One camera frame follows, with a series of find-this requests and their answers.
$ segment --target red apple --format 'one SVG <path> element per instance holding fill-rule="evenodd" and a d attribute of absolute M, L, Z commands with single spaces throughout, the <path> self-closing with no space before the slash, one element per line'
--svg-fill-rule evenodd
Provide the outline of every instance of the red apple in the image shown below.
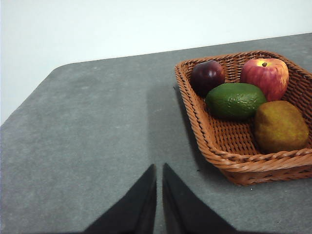
<path fill-rule="evenodd" d="M 220 63 L 214 60 L 197 64 L 191 73 L 190 84 L 194 91 L 205 98 L 210 90 L 224 83 L 225 75 Z"/>
<path fill-rule="evenodd" d="M 267 101 L 280 100 L 288 85 L 286 63 L 276 58 L 251 59 L 245 63 L 240 82 L 258 86 Z"/>

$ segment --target green avocado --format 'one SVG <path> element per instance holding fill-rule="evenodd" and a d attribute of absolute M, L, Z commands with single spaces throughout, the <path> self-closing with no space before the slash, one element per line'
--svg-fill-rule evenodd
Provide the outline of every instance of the green avocado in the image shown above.
<path fill-rule="evenodd" d="M 205 98 L 207 108 L 217 118 L 246 120 L 266 102 L 263 92 L 247 83 L 224 83 L 212 89 Z"/>

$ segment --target plum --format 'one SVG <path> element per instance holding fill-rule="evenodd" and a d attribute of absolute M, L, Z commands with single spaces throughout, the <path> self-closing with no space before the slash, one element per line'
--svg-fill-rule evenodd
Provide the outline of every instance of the plum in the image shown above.
<path fill-rule="evenodd" d="M 220 63 L 214 60 L 197 64 L 191 73 L 190 84 L 200 97 L 206 97 L 213 88 L 223 84 L 225 75 Z"/>

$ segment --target avocado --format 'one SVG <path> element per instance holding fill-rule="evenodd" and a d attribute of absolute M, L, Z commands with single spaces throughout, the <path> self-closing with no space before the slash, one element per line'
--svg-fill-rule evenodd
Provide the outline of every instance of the avocado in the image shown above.
<path fill-rule="evenodd" d="M 266 153 L 292 151 L 306 147 L 309 129 L 294 105 L 287 101 L 270 101 L 256 112 L 254 136 Z"/>
<path fill-rule="evenodd" d="M 210 113 L 227 120 L 246 120 L 255 115 L 266 98 L 255 85 L 247 83 L 224 83 L 213 88 L 205 102 Z"/>

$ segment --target white wall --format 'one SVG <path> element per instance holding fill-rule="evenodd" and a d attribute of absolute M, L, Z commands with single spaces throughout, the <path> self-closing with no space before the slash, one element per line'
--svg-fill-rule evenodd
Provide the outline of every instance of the white wall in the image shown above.
<path fill-rule="evenodd" d="M 311 0 L 2 0 L 1 124 L 56 67 L 312 31 Z"/>

